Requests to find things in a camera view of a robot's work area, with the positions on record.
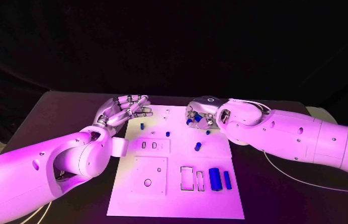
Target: table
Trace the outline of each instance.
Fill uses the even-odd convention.
[[[4,152],[80,131],[91,125],[103,102],[119,95],[50,91],[42,96]],[[193,98],[149,96],[155,105],[185,106]],[[299,102],[259,101],[272,109],[308,114]],[[116,134],[125,136],[126,127]],[[118,158],[102,174],[52,202],[42,223],[346,223],[348,193],[305,185],[286,177],[252,146],[230,143],[244,220],[106,216]],[[348,173],[326,166],[282,160],[276,166],[295,178],[348,189]],[[43,210],[27,222],[36,223]],[[24,217],[10,223],[20,223]]]

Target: white robotic arm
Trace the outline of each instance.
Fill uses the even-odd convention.
[[[348,127],[263,104],[204,96],[187,106],[187,125],[219,127],[230,141],[288,160],[348,171]]]
[[[112,98],[92,126],[0,155],[0,223],[29,214],[98,176],[111,156],[125,156],[128,140],[112,136],[126,120],[152,115],[147,105],[148,96]]]

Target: blue object in robot hand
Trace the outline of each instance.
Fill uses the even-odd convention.
[[[223,189],[220,172],[217,168],[208,169],[208,178],[213,191],[220,191]]]
[[[223,172],[223,176],[224,176],[226,188],[227,190],[231,190],[229,171]]]
[[[201,143],[198,142],[198,143],[195,144],[194,150],[195,150],[195,151],[200,151],[200,148],[201,148]]]
[[[195,113],[195,115],[194,115],[194,120],[195,120],[197,122],[200,122],[201,119],[203,119],[203,116],[200,116],[200,114]]]

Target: black background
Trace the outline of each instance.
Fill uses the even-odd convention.
[[[47,90],[300,101],[348,124],[346,0],[0,0],[0,136]]]

